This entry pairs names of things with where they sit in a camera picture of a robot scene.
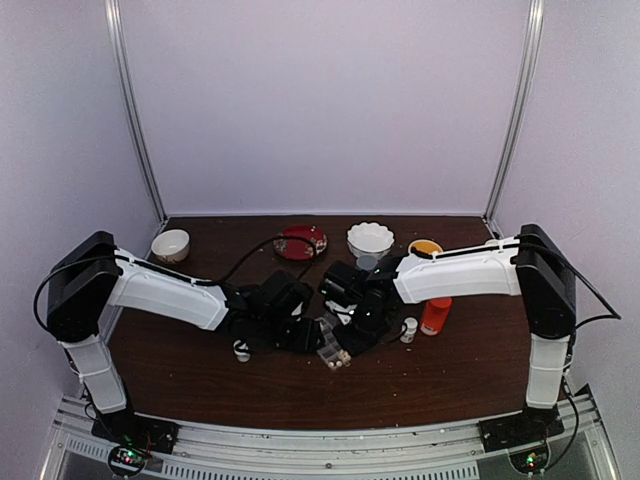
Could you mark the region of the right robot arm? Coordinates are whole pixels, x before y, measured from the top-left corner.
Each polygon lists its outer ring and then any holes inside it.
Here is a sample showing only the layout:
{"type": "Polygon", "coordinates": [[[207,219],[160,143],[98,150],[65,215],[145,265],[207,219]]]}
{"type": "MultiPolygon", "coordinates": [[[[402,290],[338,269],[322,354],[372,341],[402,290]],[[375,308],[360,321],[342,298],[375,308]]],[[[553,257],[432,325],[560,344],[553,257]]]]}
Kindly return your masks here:
{"type": "Polygon", "coordinates": [[[519,440],[535,440],[551,424],[576,320],[577,275],[549,234],[525,224],[511,237],[436,253],[416,249],[382,258],[370,270],[343,261],[323,274],[318,292],[338,316],[333,333],[356,357],[389,330],[390,313],[437,299],[502,298],[520,302],[530,353],[526,409],[513,419],[519,440]]]}

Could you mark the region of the orange pill bottle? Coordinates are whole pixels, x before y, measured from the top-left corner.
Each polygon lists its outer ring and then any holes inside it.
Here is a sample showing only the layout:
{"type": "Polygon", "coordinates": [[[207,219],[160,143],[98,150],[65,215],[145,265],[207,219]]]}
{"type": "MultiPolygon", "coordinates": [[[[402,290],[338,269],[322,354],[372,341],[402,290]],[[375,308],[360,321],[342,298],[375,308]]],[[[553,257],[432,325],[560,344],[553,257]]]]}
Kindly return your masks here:
{"type": "Polygon", "coordinates": [[[427,301],[421,316],[421,332],[428,336],[438,335],[449,316],[452,303],[449,297],[427,301]]]}

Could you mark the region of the floral mug yellow inside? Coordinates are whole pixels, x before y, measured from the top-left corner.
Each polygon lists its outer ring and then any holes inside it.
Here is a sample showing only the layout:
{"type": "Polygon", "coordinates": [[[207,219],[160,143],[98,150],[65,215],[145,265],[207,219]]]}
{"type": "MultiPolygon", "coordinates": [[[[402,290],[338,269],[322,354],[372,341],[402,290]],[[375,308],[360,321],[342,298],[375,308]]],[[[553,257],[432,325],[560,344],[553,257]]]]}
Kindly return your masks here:
{"type": "Polygon", "coordinates": [[[439,254],[443,252],[442,247],[429,239],[417,239],[412,241],[409,246],[407,251],[409,253],[421,253],[421,254],[428,254],[428,255],[433,255],[433,254],[439,254]]]}

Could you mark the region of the small white dropper bottle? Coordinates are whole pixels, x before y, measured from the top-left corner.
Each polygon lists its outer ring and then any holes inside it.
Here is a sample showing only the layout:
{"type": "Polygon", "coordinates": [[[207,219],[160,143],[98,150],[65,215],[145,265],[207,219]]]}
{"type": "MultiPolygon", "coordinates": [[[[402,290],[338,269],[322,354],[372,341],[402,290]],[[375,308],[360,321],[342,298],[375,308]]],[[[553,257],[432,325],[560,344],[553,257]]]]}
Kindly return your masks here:
{"type": "Polygon", "coordinates": [[[236,359],[240,363],[246,363],[251,359],[251,351],[247,343],[241,339],[238,339],[233,343],[233,351],[236,359]]]}

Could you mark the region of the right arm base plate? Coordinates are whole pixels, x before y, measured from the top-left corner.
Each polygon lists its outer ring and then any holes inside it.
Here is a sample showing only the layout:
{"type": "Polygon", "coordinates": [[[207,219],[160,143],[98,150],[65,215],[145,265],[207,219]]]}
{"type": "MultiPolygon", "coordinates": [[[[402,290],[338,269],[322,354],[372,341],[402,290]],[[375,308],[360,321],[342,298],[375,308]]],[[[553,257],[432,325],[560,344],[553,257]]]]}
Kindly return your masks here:
{"type": "Polygon", "coordinates": [[[544,442],[564,432],[557,406],[552,409],[525,407],[514,414],[480,421],[478,426],[486,453],[544,442]]]}

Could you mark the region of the clear plastic pill organizer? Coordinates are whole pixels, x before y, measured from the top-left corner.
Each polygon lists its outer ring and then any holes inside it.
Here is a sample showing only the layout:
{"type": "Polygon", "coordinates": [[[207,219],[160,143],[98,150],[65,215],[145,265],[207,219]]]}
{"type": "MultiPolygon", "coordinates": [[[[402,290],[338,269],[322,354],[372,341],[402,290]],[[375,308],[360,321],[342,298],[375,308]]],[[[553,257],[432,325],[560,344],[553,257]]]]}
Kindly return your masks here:
{"type": "Polygon", "coordinates": [[[323,338],[323,345],[317,350],[318,356],[332,371],[349,367],[351,356],[340,346],[333,334],[333,328],[339,323],[338,318],[326,312],[321,317],[318,317],[317,321],[323,338]]]}

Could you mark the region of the left aluminium frame post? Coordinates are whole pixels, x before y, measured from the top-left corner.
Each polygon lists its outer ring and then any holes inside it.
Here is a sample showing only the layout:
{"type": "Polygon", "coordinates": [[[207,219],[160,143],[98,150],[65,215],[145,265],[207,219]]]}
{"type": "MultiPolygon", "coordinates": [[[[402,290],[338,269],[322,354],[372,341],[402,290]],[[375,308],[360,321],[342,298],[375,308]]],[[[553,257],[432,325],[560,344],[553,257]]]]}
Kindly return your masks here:
{"type": "Polygon", "coordinates": [[[133,143],[135,156],[140,167],[143,184],[150,198],[155,216],[160,223],[163,223],[168,219],[168,215],[151,165],[142,121],[135,97],[134,85],[128,62],[120,1],[105,0],[104,8],[107,29],[109,32],[110,43],[120,82],[120,90],[124,102],[126,122],[133,143]]]}

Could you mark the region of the white ceramic bowl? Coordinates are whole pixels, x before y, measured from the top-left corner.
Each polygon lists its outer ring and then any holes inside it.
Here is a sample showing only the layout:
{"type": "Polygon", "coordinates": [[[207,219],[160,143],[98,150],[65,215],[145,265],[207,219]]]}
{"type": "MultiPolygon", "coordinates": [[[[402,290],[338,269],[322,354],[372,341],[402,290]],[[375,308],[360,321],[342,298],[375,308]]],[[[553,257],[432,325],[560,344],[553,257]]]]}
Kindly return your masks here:
{"type": "Polygon", "coordinates": [[[167,230],[153,240],[151,253],[163,263],[178,263],[189,255],[190,240],[190,235],[185,230],[167,230]]]}

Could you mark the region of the right aluminium frame post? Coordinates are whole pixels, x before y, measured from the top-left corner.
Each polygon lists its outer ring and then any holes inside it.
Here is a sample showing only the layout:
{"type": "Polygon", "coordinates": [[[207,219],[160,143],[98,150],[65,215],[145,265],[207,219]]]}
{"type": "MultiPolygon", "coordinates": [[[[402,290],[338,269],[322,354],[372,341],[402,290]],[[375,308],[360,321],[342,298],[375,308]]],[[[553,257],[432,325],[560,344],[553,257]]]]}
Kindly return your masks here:
{"type": "Polygon", "coordinates": [[[545,2],[529,2],[528,20],[525,30],[521,63],[516,82],[515,95],[501,149],[498,168],[494,177],[483,220],[487,225],[496,223],[497,211],[508,173],[514,160],[518,138],[525,117],[526,104],[533,85],[543,35],[545,2]]]}

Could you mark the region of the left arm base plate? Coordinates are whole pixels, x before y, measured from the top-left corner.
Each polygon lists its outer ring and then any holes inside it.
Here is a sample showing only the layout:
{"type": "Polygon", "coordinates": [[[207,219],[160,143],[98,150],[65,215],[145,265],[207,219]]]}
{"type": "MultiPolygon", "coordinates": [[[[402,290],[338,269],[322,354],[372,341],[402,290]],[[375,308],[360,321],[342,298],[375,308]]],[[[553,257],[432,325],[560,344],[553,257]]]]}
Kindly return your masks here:
{"type": "Polygon", "coordinates": [[[115,413],[96,413],[91,434],[94,437],[134,447],[145,452],[171,454],[179,433],[175,422],[144,417],[130,409],[115,413]]]}

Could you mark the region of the small white pill bottle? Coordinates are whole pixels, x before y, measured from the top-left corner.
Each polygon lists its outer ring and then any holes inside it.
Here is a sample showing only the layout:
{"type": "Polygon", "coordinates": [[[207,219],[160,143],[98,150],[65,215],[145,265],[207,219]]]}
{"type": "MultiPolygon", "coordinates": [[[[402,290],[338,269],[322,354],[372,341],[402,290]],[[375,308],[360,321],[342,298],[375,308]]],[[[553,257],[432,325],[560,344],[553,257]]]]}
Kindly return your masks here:
{"type": "Polygon", "coordinates": [[[402,335],[400,341],[404,344],[410,344],[413,342],[416,331],[418,329],[418,322],[413,317],[407,317],[403,321],[402,335]]]}

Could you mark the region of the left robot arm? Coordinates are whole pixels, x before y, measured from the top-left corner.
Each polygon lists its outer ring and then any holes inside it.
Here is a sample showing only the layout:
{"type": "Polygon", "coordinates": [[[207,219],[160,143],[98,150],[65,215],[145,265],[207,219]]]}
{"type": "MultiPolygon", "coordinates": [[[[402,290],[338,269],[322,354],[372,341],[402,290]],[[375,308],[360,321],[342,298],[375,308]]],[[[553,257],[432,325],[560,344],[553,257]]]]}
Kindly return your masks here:
{"type": "Polygon", "coordinates": [[[64,349],[106,429],[123,444],[137,442],[144,424],[130,410],[124,381],[101,336],[108,307],[142,311],[238,339],[261,339],[276,349],[314,353],[324,343],[319,323],[306,317],[313,296],[283,270],[263,283],[235,286],[230,277],[192,277],[155,265],[97,231],[41,281],[33,296],[38,325],[64,349]]]}

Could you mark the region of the white scalloped bowl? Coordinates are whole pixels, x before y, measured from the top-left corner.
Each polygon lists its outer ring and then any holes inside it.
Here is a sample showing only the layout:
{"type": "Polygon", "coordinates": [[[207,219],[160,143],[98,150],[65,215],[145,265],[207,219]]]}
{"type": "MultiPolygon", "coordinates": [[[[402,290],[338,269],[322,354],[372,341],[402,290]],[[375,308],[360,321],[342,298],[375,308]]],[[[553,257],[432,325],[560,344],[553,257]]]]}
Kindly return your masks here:
{"type": "Polygon", "coordinates": [[[394,233],[377,222],[362,222],[347,231],[348,248],[356,258],[373,256],[380,259],[390,252],[394,243],[394,233]]]}

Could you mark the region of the aluminium frame post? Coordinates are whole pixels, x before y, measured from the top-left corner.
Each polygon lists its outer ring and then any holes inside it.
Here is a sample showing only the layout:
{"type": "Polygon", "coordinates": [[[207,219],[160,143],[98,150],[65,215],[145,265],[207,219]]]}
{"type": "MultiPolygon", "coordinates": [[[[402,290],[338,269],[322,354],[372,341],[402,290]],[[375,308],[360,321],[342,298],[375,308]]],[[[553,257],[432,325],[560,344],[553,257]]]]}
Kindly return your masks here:
{"type": "Polygon", "coordinates": [[[105,0],[104,8],[107,29],[109,32],[110,43],[120,82],[120,90],[124,102],[126,122],[133,143],[135,156],[140,167],[143,184],[150,198],[155,216],[160,223],[163,223],[168,219],[168,215],[151,165],[142,121],[135,97],[134,85],[128,62],[120,1],[105,0]]]}
{"type": "Polygon", "coordinates": [[[545,2],[529,2],[528,20],[525,30],[521,63],[516,82],[515,95],[501,149],[498,168],[494,177],[483,220],[487,225],[496,223],[497,211],[508,173],[514,160],[518,138],[525,117],[526,104],[533,85],[543,35],[545,2]]]}

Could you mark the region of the grey cap pill bottle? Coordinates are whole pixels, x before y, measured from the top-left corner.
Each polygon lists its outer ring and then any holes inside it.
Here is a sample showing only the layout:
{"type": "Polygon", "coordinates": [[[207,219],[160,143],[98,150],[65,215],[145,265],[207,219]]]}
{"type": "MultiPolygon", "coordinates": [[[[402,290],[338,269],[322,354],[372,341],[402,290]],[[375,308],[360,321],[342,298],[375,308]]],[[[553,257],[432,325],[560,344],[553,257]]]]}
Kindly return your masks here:
{"type": "Polygon", "coordinates": [[[356,267],[364,271],[373,271],[379,259],[373,255],[362,255],[356,259],[356,267]]]}

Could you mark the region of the red floral plate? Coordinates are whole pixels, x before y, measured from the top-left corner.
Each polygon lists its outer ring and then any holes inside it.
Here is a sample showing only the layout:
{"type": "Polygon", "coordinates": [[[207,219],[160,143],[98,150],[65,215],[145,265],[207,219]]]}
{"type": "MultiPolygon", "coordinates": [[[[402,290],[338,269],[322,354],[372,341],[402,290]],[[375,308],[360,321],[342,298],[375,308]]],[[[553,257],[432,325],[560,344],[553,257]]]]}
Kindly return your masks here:
{"type": "Polygon", "coordinates": [[[272,244],[281,257],[303,261],[323,253],[328,246],[328,238],[315,225],[295,225],[285,228],[272,244]]]}

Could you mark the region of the aluminium front rail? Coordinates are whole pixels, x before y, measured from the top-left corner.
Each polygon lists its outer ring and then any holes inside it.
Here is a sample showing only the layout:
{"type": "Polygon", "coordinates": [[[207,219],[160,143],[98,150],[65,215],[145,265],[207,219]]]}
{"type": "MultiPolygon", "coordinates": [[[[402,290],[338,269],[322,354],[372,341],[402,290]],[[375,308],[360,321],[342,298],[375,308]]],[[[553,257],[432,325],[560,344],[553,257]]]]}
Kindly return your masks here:
{"type": "MultiPolygon", "coordinates": [[[[544,441],[489,452],[482,419],[364,430],[267,430],[172,420],[170,454],[153,453],[132,479],[623,479],[592,396],[576,395],[580,426],[544,475],[520,473],[516,454],[544,441]]],[[[85,400],[63,397],[36,479],[119,479],[114,444],[91,435],[85,400]]]]}

